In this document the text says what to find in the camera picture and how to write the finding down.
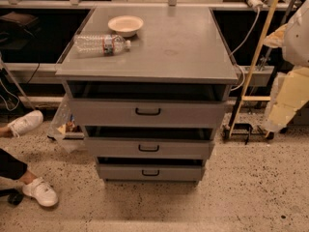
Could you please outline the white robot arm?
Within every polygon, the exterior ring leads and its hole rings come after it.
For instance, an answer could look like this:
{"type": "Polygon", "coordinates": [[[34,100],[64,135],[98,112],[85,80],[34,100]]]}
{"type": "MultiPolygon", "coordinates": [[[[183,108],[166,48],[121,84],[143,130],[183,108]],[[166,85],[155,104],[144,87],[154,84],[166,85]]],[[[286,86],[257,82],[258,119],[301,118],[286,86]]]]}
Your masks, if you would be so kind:
{"type": "Polygon", "coordinates": [[[264,45],[281,48],[283,59],[293,65],[288,73],[275,77],[265,112],[264,129],[278,132],[309,102],[309,0],[269,34],[264,45]]]}

